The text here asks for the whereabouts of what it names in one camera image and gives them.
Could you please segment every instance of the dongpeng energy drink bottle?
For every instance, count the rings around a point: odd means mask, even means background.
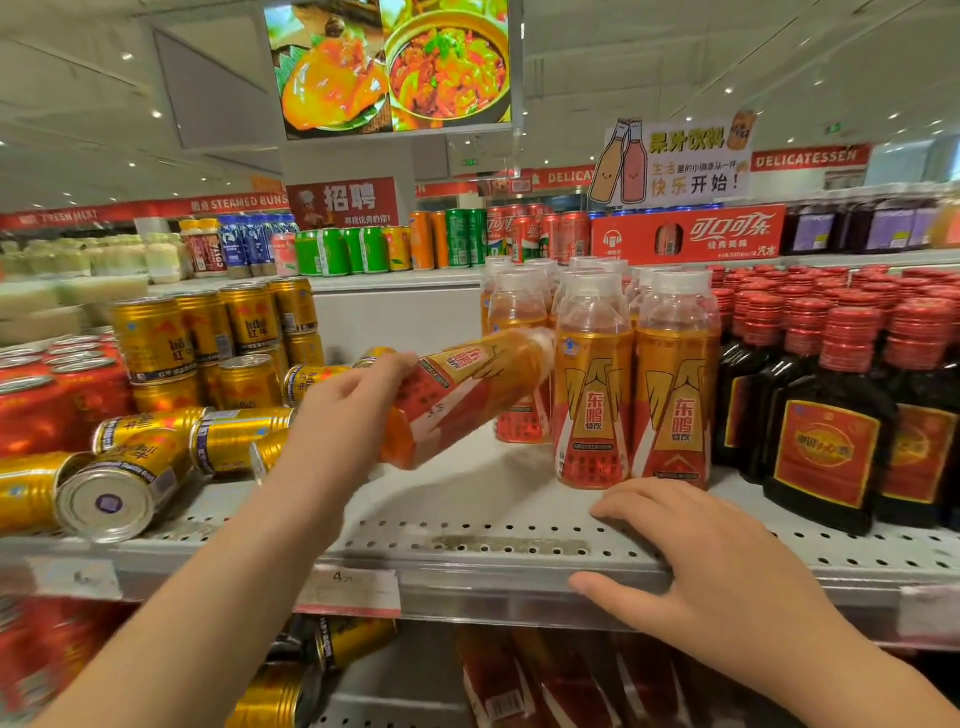
[[[501,273],[490,301],[489,329],[546,328],[545,280],[540,271]],[[496,418],[496,439],[505,443],[542,443],[550,438],[550,384],[545,380],[528,397]]]
[[[380,460],[413,470],[539,389],[553,371],[547,328],[507,328],[420,360],[394,400]]]
[[[635,476],[707,488],[720,331],[709,271],[657,274],[636,333]]]
[[[480,330],[484,336],[490,333],[488,328],[490,298],[493,295],[493,287],[496,285],[496,274],[513,270],[514,267],[514,262],[503,255],[488,255],[484,261],[484,269],[480,277]]]
[[[630,477],[633,342],[619,273],[568,279],[553,408],[556,473],[565,485],[610,488]]]

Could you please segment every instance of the green can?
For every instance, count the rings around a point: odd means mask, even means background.
[[[344,228],[344,240],[350,255],[350,272],[363,273],[363,251],[360,245],[360,228]]]
[[[302,276],[322,276],[323,265],[320,257],[318,231],[298,232],[294,238],[294,250],[297,252],[297,265]]]
[[[390,250],[383,228],[361,228],[360,256],[364,273],[390,273]]]
[[[451,268],[470,267],[470,214],[465,209],[446,211],[446,241]]]
[[[474,268],[483,265],[487,259],[487,211],[485,209],[467,210],[469,222],[470,265]]]
[[[324,278],[339,278],[350,275],[350,254],[344,232],[337,228],[321,231],[320,263]]]

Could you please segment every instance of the right hand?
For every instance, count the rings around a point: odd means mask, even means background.
[[[641,478],[610,488],[590,513],[633,526],[663,552],[675,580],[664,596],[586,571],[573,574],[570,586],[774,700],[810,670],[822,675],[855,647],[874,647],[800,559],[731,503],[677,480]]]

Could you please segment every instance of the price label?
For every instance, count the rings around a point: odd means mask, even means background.
[[[39,595],[110,601],[123,598],[117,572],[106,559],[32,556],[27,563],[34,573]]]
[[[897,633],[906,643],[960,646],[960,583],[903,587]]]
[[[297,599],[297,611],[397,619],[400,585],[396,571],[314,567]]]

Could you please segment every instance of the food bowl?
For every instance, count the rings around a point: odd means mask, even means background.
[[[483,109],[473,111],[464,116],[436,117],[424,116],[407,109],[394,95],[392,81],[394,64],[407,44],[422,33],[436,28],[460,28],[465,31],[474,31],[482,36],[496,49],[503,59],[506,75],[503,79],[503,88],[490,104]],[[390,103],[396,109],[403,109],[413,118],[423,122],[424,127],[441,122],[445,127],[466,126],[469,124],[496,124],[503,118],[510,107],[510,42],[507,33],[497,23],[485,15],[463,11],[435,11],[418,15],[396,27],[394,33],[387,39],[384,47],[387,54],[387,79],[390,87]]]

